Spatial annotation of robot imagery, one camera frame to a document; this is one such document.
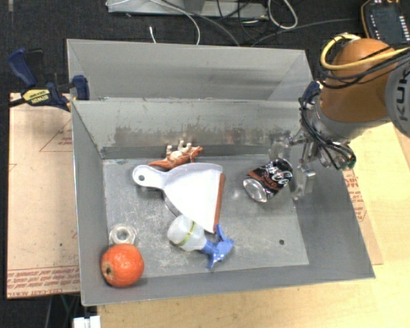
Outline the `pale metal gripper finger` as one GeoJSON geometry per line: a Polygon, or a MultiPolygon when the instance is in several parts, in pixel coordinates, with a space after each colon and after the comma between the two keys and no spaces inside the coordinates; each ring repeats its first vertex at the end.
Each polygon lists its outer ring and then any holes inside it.
{"type": "Polygon", "coordinates": [[[314,188],[316,172],[308,166],[298,166],[292,180],[292,198],[298,200],[309,195],[314,188]]]}
{"type": "Polygon", "coordinates": [[[291,136],[289,131],[280,131],[269,135],[271,147],[269,149],[269,158],[274,161],[278,159],[290,159],[291,136]]]}

